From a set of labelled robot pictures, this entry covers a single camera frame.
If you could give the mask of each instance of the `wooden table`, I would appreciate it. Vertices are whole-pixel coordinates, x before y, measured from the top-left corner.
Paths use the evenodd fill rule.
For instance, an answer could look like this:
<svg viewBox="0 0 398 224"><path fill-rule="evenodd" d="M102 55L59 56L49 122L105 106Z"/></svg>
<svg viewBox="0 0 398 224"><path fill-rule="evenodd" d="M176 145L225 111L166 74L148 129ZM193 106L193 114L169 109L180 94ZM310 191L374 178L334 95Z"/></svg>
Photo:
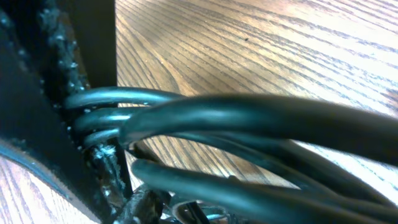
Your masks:
<svg viewBox="0 0 398 224"><path fill-rule="evenodd" d="M398 117L397 0L118 0L116 12L121 86L301 96ZM171 166L289 185L217 149L148 143ZM398 203L396 168L310 149ZM90 223L3 159L0 186L0 223Z"/></svg>

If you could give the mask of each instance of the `black cable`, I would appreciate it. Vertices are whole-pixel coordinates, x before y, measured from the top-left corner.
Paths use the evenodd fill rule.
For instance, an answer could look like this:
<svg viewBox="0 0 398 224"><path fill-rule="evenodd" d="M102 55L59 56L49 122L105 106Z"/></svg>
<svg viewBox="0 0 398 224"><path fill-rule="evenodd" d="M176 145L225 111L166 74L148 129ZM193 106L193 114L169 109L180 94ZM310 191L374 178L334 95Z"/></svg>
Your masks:
<svg viewBox="0 0 398 224"><path fill-rule="evenodd" d="M110 138L118 135L118 130L106 130L100 131L98 133L94 133L88 136L90 144L94 144L94 142L103 142L104 138ZM142 141L139 141L133 145L133 149L126 149L128 153L132 154L136 158L145 159L148 161L156 162L158 164L164 164L163 161ZM157 195L162 199L165 203L165 206L168 208L170 204L171 196L168 192L158 190L156 191ZM180 211L181 209L188 208L189 212L195 217L195 220L192 221L187 220L187 214L184 211ZM209 220L207 219L206 215L200 209L196 202L189 203L184 206L179 206L179 208L173 213L176 215L175 217L178 218L184 224L209 224Z"/></svg>
<svg viewBox="0 0 398 224"><path fill-rule="evenodd" d="M183 224L210 224L209 219L207 219L207 216L195 200L185 200L174 195L170 202L170 207L172 216Z"/></svg>
<svg viewBox="0 0 398 224"><path fill-rule="evenodd" d="M113 131L113 133L115 133L115 135L112 136L112 138L118 136L116 131ZM95 142L91 137L92 135L94 134L88 136L88 138L90 138L90 144L93 144ZM322 192L324 194L335 195L335 193L332 190L330 190L328 187L325 187L324 185L318 183L316 180L313 180L307 177L306 175L297 172L296 170L285 165L282 161L279 161L276 158L268 156L267 154L264 154L261 151L253 150L248 147L224 139L218 139L212 136L204 136L200 134L175 133L175 134L169 134L169 136L175 138L187 139L202 144L206 144L209 146L217 147L218 149L234 154L235 156L241 157L242 159L250 161L259 167L262 167L270 172L273 172L276 175L279 175L281 178L290 181L291 183L295 184L297 187L300 187L302 190L310 190L314 192ZM159 160L159 158L157 158L156 155L152 154L148 155L148 153L151 153L149 152L150 150L145 150L145 149L140 150L140 147L137 147L135 144L133 147L136 148L135 152L130 150L128 151L136 158L147 159L155 162Z"/></svg>
<svg viewBox="0 0 398 224"><path fill-rule="evenodd" d="M146 184L184 197L217 203L253 220L271 223L381 223L300 194L258 189L198 172L161 166L145 160L132 165L136 177Z"/></svg>
<svg viewBox="0 0 398 224"><path fill-rule="evenodd" d="M100 108L78 117L73 123L73 130L85 133L96 129L120 127L131 115L145 107Z"/></svg>
<svg viewBox="0 0 398 224"><path fill-rule="evenodd" d="M133 107L133 108L103 108L92 111L90 113L84 114L80 116L74 125L74 130L78 132L87 132L92 129L107 129L114 128L120 126L129 119L133 114L136 114L139 111L142 111L146 108L142 107ZM278 158L280 161L288 161L288 166L295 169L298 172L301 172L308 177L316 180L317 182L327 186L329 189L339 193L341 195L345 195L347 197L353 197L362 200L369 200L371 202L381 203L390 207L395 207L396 205L392 203L388 198L374 190L371 186L359 180L357 177L351 175L346 170L338 167L331 161L319 156L318 154L305 149L296 143L289 140L279 140L279 139L269 139L264 138L262 136L255 136L244 133L214 133L223 139L228 139L231 142L238 143L239 145L246 146L246 148L255 149L257 151L265 152L270 156L274 156ZM209 144L213 147L217 147L220 149L228 149L229 146L225 146L222 140L217 139L207 139L203 136L196 134L195 138L189 138L192 141L199 141L201 139L201 143L209 144L208 141L212 141L213 143ZM85 144L85 146L93 145L94 143L100 143L103 139L98 139L98 141L89 141L90 144ZM241 152L239 147L231 147L228 151L237 156L243 156L245 154L238 153ZM244 159L249 160L255 163L258 166L261 166L265 169L270 169L268 167L262 166L260 163L262 156L256 157L251 156L254 160L251 160L248 157L244 157ZM306 184L305 181L302 180L297 181L287 177L285 172L280 173L274 170L270 170L271 172L276 173L277 175L291 181L293 184L298 185L302 189L306 189L307 187L311 188L311 184Z"/></svg>
<svg viewBox="0 0 398 224"><path fill-rule="evenodd" d="M182 98L150 107L120 129L122 145L159 134L229 131L294 139L398 165L398 121L319 101L267 95Z"/></svg>
<svg viewBox="0 0 398 224"><path fill-rule="evenodd" d="M240 182L240 180L238 180L236 177L231 178L231 176L229 176L228 179ZM398 209L396 208L389 208L380 204L365 202L363 200L357 200L352 198L346 198L340 195L318 194L315 192L302 191L299 189L291 189L291 188L279 187L274 185L255 184L250 182L242 182L242 183L250 185L251 187L255 187L259 190L268 189L268 190L278 190L293 195L299 194L303 197L306 197L307 199L347 209L352 212L369 216L377 220L389 223L398 223Z"/></svg>
<svg viewBox="0 0 398 224"><path fill-rule="evenodd" d="M173 202L170 201L170 206L173 208L173 206L175 206L177 203L183 202L183 204L184 204L184 203L188 203L188 202L192 202L192 201L194 201L194 200L185 199L184 201L183 200L179 200L178 202L173 200ZM200 206L200 209L203 211L203 213L206 215L207 219L209 219L209 221L215 221L215 220L220 220L220 219L226 218L226 211L225 211L225 209L223 209L221 207L214 206L214 205L206 205L206 204L202 204L202 203L198 203L198 205ZM185 208L181 208L181 209L184 209L184 211L181 211L181 212L185 212L186 213L186 210L187 210L186 207ZM163 213L164 214L172 215L172 216L176 217L176 215L173 215L172 212L173 211L171 211L171 210L169 210L167 208L163 209ZM190 218L190 217L186 217L185 219L189 220L190 222L194 222L193 219Z"/></svg>
<svg viewBox="0 0 398 224"><path fill-rule="evenodd" d="M105 130L105 131L98 131L93 134L88 135L84 141L83 145L85 147L91 147L95 146L97 144L101 144L105 142L106 140L115 138L119 136L119 129L110 129L110 130Z"/></svg>
<svg viewBox="0 0 398 224"><path fill-rule="evenodd" d="M153 105L182 97L176 93L134 87L102 87L69 96L64 108L75 109L110 103Z"/></svg>
<svg viewBox="0 0 398 224"><path fill-rule="evenodd" d="M299 146L291 140L269 139L244 133L223 132L216 135L264 152L281 161L288 161L291 168L309 176L342 196L396 208L394 202L391 202L386 196L361 179L332 163L332 161Z"/></svg>

